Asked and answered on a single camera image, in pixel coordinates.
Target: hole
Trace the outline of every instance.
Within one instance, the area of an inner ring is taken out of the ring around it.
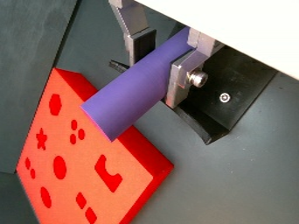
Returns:
[[[58,94],[54,94],[51,96],[50,108],[51,108],[51,114],[54,116],[58,116],[59,113],[62,112],[62,97]]]
[[[90,224],[94,224],[98,220],[98,216],[97,216],[94,210],[91,209],[91,207],[89,208],[89,210],[86,212],[86,217],[89,219]]]
[[[31,169],[31,176],[33,176],[33,179],[35,179],[35,169]]]
[[[27,158],[25,160],[25,165],[26,165],[27,170],[30,170],[30,168],[31,168],[31,160],[30,160],[30,158]]]
[[[78,204],[79,204],[79,208],[83,209],[85,206],[87,205],[87,200],[86,200],[82,192],[79,192],[79,195],[77,197],[77,201],[78,201]]]
[[[42,202],[49,208],[53,207],[53,197],[45,187],[42,187]]]
[[[74,134],[70,135],[70,142],[71,142],[73,144],[77,143],[77,136],[75,136]]]
[[[70,125],[71,125],[71,128],[75,130],[78,128],[78,121],[73,120]]]
[[[61,156],[54,159],[53,167],[57,178],[65,179],[67,175],[67,165],[65,159]]]
[[[81,129],[79,130],[79,139],[83,140],[85,137],[86,137],[86,131],[85,131],[85,129]]]

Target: metal bracket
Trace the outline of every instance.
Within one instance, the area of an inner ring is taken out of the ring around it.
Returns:
[[[154,49],[157,30],[149,27],[145,6],[134,0],[110,0],[125,33],[133,66]]]
[[[172,79],[166,95],[166,104],[173,109],[188,98],[192,84],[202,87],[209,75],[202,71],[204,63],[210,56],[225,46],[205,33],[192,28],[189,45],[196,48],[188,52],[174,63]]]

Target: gray table surface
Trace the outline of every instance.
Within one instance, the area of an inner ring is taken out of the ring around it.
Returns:
[[[176,22],[147,14],[160,45]],[[58,67],[82,72],[103,88],[118,77],[111,59],[127,63],[118,21],[107,1],[83,1]],[[230,134],[210,146],[162,102],[153,107],[135,126],[176,169],[133,223],[299,223],[298,95],[299,82],[280,74]],[[0,222],[15,212],[3,213]]]

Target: star-shaped hole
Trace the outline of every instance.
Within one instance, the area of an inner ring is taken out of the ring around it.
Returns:
[[[37,134],[38,139],[38,149],[43,148],[46,150],[46,141],[49,139],[47,135],[43,134],[43,129],[41,129],[41,133]]]

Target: black plastic part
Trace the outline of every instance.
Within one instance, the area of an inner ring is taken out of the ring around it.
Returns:
[[[155,49],[155,35],[157,30],[153,30],[135,39],[135,62]]]

